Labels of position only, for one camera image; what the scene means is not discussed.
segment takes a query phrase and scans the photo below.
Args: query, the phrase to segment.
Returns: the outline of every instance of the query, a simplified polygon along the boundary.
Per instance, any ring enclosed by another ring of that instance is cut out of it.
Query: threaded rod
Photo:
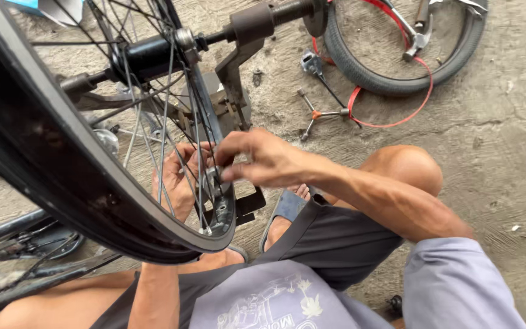
[[[274,26],[314,13],[312,0],[294,0],[271,8]]]

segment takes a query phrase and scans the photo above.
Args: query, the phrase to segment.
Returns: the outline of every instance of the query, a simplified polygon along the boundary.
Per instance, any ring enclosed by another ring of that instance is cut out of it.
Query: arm
[[[302,151],[262,129],[232,132],[215,153],[229,164],[237,153],[250,153],[253,163],[238,163],[223,180],[246,178],[255,185],[285,187],[308,183],[366,213],[372,220],[408,240],[472,237],[471,229],[440,200],[411,185],[340,166]]]
[[[468,225],[438,198],[387,177],[340,166],[311,154],[302,183],[338,197],[372,220],[413,242],[452,236],[472,237]]]
[[[143,263],[128,329],[177,329],[179,315],[178,267]]]
[[[180,173],[182,164],[176,153],[170,153],[164,159],[162,181],[171,198],[176,218],[186,220],[194,205],[192,187],[198,175],[198,152],[195,146],[179,143],[176,148],[179,156],[188,164],[194,176],[188,180]],[[201,143],[204,159],[208,158],[208,143]],[[159,179],[154,170],[152,184],[153,197],[157,199]],[[162,206],[169,209],[165,196]],[[178,267],[149,263],[142,264],[142,273],[137,283],[135,299],[129,315],[128,329],[177,329],[180,316],[180,293],[178,287]]]

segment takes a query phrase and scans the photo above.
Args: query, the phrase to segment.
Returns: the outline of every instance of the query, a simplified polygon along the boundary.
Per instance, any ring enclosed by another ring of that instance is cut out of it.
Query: knee
[[[362,170],[388,176],[437,196],[442,171],[426,150],[413,145],[385,146],[373,153]]]
[[[10,303],[0,313],[0,329],[31,328],[30,318],[37,308],[34,297],[26,297]]]

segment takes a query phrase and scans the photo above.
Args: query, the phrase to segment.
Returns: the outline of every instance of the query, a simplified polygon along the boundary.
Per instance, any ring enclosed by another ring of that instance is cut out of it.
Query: leg
[[[434,197],[442,189],[440,167],[424,149],[413,145],[392,145],[378,149],[358,169],[407,183]],[[325,195],[324,198],[335,206],[352,207],[331,195]]]
[[[204,254],[179,266],[180,274],[197,273],[243,263],[236,251]],[[1,328],[89,328],[130,287],[135,270],[77,279],[17,300],[0,314]]]
[[[360,170],[397,179],[432,195],[441,189],[441,170],[427,152],[415,146],[378,150]],[[315,199],[294,223],[276,217],[268,235],[272,247],[256,263],[292,259],[312,267],[332,288],[343,290],[368,276],[402,243],[401,237],[345,202],[332,197],[336,207],[331,207],[325,206],[323,198]]]

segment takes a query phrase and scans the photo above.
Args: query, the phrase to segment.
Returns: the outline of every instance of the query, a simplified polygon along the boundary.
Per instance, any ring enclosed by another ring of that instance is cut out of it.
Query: black tire
[[[478,3],[485,8],[488,6],[487,0],[479,0]],[[455,49],[448,60],[433,71],[435,86],[450,79],[466,65],[478,47],[485,25],[486,15],[476,18],[466,10],[464,26]],[[344,43],[338,28],[334,3],[331,3],[328,9],[328,27],[324,34],[324,42],[330,57],[346,78],[373,93],[386,96],[406,96],[424,90],[430,85],[429,76],[415,79],[389,78],[362,65]]]
[[[189,78],[203,87],[194,73]],[[233,237],[232,186],[220,198],[228,203],[219,219],[229,224],[212,236],[167,213],[102,147],[1,2],[0,175],[63,224],[138,260],[188,262],[223,250]]]

